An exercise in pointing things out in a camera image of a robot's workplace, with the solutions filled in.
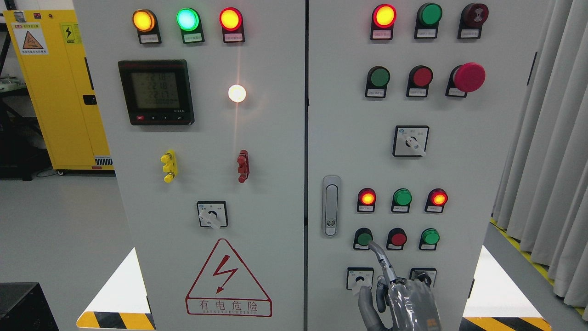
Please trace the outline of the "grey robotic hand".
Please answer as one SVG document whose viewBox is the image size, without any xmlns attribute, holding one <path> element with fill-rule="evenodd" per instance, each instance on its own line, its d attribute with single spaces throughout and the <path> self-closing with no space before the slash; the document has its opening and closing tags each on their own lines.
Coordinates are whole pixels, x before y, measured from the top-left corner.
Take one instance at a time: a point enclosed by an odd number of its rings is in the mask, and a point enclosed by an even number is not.
<svg viewBox="0 0 588 331">
<path fill-rule="evenodd" d="M 393 326 L 391 331 L 441 331 L 441 321 L 435 298 L 424 277 L 410 280 L 397 277 L 384 249 L 374 241 L 368 244 L 378 259 L 384 275 L 378 279 L 376 302 L 373 307 L 372 292 L 361 286 L 358 291 L 358 307 L 368 331 L 386 331 L 379 316 L 390 308 Z"/>
</svg>

